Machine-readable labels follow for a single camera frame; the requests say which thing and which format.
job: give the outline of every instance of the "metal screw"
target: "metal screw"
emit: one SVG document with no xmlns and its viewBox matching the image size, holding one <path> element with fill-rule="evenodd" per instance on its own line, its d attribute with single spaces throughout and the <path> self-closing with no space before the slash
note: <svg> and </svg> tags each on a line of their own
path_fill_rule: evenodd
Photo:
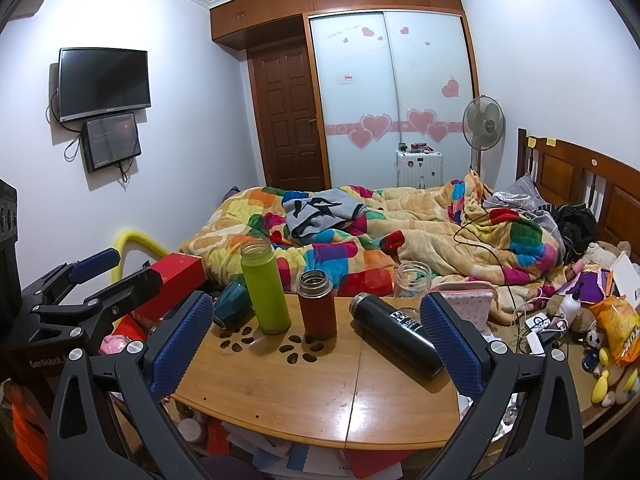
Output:
<svg viewBox="0 0 640 480">
<path fill-rule="evenodd" d="M 564 352 L 559 348 L 554 348 L 551 351 L 551 357 L 556 361 L 564 361 Z"/>
<path fill-rule="evenodd" d="M 491 350 L 496 354 L 506 354 L 507 345 L 502 341 L 491 341 Z"/>
<path fill-rule="evenodd" d="M 144 347 L 144 343 L 142 341 L 132 341 L 127 345 L 127 352 L 130 354 L 137 354 Z"/>
<path fill-rule="evenodd" d="M 79 358 L 82 357 L 82 350 L 79 348 L 74 348 L 71 352 L 69 352 L 69 359 L 72 361 L 78 361 Z"/>
</svg>

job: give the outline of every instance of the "snack bag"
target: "snack bag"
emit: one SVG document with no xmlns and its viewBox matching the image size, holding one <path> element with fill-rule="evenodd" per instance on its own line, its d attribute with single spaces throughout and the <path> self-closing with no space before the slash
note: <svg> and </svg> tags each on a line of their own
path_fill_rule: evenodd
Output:
<svg viewBox="0 0 640 480">
<path fill-rule="evenodd" d="M 626 300 L 609 296 L 589 310 L 607 332 L 609 350 L 617 365 L 627 365 L 640 356 L 640 316 Z"/>
</svg>

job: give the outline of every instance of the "wooden table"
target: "wooden table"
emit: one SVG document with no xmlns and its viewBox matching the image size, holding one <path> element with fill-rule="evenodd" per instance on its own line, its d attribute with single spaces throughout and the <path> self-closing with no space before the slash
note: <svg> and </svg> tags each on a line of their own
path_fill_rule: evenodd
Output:
<svg viewBox="0 0 640 480">
<path fill-rule="evenodd" d="M 385 301 L 398 308 L 418 305 Z M 287 295 L 292 320 L 287 333 L 262 334 L 255 317 L 233 334 L 213 327 L 175 399 L 249 430 L 317 446 L 442 446 L 460 421 L 446 371 L 428 380 L 370 335 L 362 336 L 349 302 L 335 299 L 338 334 L 322 348 L 304 340 L 293 295 Z"/>
</svg>

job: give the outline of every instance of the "colorful quilt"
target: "colorful quilt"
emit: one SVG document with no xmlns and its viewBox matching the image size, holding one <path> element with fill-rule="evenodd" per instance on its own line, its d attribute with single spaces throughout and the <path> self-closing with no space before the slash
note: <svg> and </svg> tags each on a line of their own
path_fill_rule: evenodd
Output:
<svg viewBox="0 0 640 480">
<path fill-rule="evenodd" d="M 398 263 L 409 260 L 439 276 L 495 285 L 531 284 L 556 266 L 549 233 L 510 209 L 482 209 L 489 193 L 475 173 L 433 189 L 341 189 L 368 207 L 342 230 L 292 238 L 283 203 L 312 193 L 252 188 L 225 200 L 180 250 L 201 256 L 209 276 L 225 285 L 242 281 L 241 246 L 267 237 L 286 291 L 296 292 L 302 272 L 321 269 L 340 296 L 391 294 Z"/>
</svg>

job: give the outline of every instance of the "black thermos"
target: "black thermos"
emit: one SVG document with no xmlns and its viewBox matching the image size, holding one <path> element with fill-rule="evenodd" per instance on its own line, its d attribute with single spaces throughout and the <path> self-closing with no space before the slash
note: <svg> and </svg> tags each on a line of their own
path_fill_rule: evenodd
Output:
<svg viewBox="0 0 640 480">
<path fill-rule="evenodd" d="M 364 329 L 429 377 L 442 368 L 422 325 L 379 297 L 361 292 L 351 300 L 349 312 Z"/>
</svg>

